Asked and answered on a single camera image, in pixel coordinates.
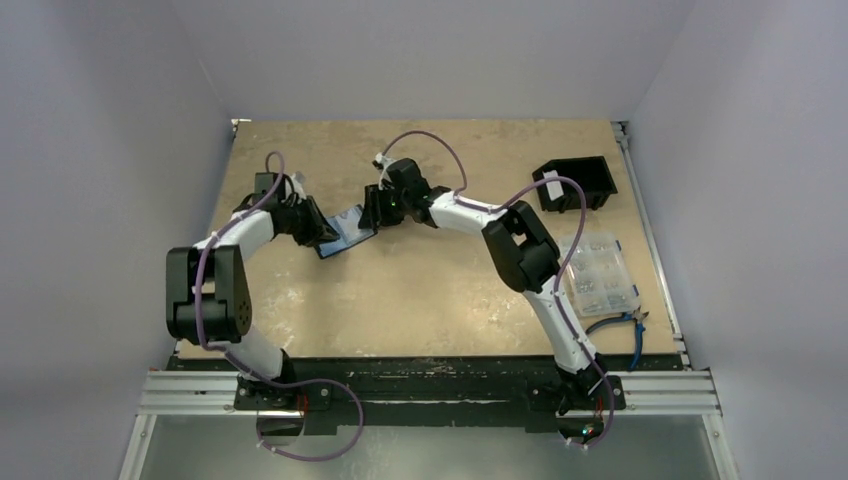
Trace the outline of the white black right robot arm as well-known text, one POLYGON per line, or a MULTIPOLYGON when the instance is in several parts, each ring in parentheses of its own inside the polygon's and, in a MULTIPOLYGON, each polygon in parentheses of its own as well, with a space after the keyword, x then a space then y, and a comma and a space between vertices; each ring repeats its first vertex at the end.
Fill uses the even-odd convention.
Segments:
POLYGON ((563 289, 558 244, 535 210, 518 197, 496 206, 444 186, 430 186, 410 158, 379 154, 372 163, 380 177, 365 188, 360 227, 379 230, 410 218, 481 239, 500 280, 523 295, 539 319, 552 347, 564 399, 576 407, 596 399, 606 370, 563 289))

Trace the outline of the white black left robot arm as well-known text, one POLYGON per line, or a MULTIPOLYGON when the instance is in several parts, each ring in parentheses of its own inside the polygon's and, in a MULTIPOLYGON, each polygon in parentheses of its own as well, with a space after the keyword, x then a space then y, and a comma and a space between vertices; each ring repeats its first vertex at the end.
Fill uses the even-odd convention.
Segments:
POLYGON ((297 399, 288 354, 253 328, 246 261, 278 236, 316 247, 339 239, 299 176, 259 173, 254 190, 206 239, 166 255, 165 325, 177 340, 222 353, 272 408, 297 399))

